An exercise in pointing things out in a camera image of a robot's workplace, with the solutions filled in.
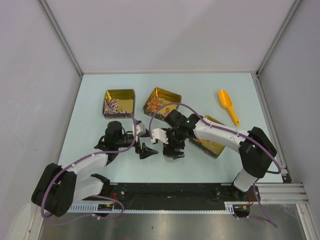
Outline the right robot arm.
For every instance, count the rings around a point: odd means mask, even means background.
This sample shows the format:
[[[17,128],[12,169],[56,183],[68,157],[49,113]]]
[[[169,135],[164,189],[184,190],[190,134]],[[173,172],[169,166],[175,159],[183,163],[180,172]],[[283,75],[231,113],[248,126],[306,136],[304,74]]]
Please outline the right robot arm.
[[[177,110],[172,110],[164,121],[170,127],[162,129],[165,132],[163,155],[169,159],[184,157],[183,149],[187,139],[215,142],[240,155],[242,169],[230,188],[231,196],[237,201],[248,196],[250,187],[266,175],[277,155],[276,148],[259,127],[236,130],[201,118],[195,113],[186,117]]]

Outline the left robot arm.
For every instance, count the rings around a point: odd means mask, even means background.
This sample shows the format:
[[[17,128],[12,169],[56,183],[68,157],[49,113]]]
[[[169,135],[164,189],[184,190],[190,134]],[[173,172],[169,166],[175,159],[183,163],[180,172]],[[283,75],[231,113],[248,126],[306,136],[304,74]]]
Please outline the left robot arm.
[[[125,131],[119,121],[109,122],[95,146],[97,153],[67,166],[50,163],[45,167],[31,202],[44,212],[61,217],[75,202],[115,198],[110,180],[94,171],[109,165],[120,153],[130,149],[134,149],[141,160],[158,154],[157,150],[140,142],[140,138],[148,136],[149,131],[141,121],[137,121],[131,131]]]

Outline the orange plastic scoop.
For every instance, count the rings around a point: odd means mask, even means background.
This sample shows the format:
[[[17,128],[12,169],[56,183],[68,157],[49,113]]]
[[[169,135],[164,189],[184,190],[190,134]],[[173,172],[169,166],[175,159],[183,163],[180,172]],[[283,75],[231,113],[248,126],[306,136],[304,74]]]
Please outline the orange plastic scoop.
[[[237,114],[235,113],[235,111],[233,109],[233,102],[232,102],[229,94],[225,90],[220,89],[218,91],[218,98],[219,98],[221,107],[224,108],[228,112],[234,125],[239,126],[240,121],[238,119]]]

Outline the tin with round lollipops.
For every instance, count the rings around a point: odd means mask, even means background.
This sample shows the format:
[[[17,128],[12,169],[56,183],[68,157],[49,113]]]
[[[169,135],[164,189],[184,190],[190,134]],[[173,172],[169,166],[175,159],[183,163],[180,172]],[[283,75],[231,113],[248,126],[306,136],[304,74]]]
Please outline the tin with round lollipops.
[[[152,117],[155,112],[155,118],[164,121],[164,119],[168,116],[168,114],[172,110],[177,110],[179,106],[177,104],[172,104],[165,106],[160,109],[162,106],[169,103],[180,103],[182,101],[182,96],[167,91],[165,89],[156,87],[150,94],[149,98],[146,100],[143,106],[143,113],[147,116]]]

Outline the tin with swirl lollipops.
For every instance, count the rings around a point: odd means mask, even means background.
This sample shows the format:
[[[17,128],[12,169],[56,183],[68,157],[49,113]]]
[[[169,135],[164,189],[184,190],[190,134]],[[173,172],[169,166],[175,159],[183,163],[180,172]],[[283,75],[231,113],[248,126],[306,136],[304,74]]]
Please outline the tin with swirl lollipops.
[[[136,94],[133,89],[106,90],[102,114],[105,119],[129,119],[135,114]]]

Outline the clear glass jar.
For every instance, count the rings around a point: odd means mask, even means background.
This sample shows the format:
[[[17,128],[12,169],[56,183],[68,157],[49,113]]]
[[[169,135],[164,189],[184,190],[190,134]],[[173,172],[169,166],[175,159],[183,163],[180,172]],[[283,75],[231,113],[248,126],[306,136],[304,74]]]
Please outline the clear glass jar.
[[[174,163],[174,162],[177,161],[178,158],[175,158],[175,156],[174,157],[166,157],[166,156],[164,156],[164,159],[166,161],[170,162],[170,163]]]

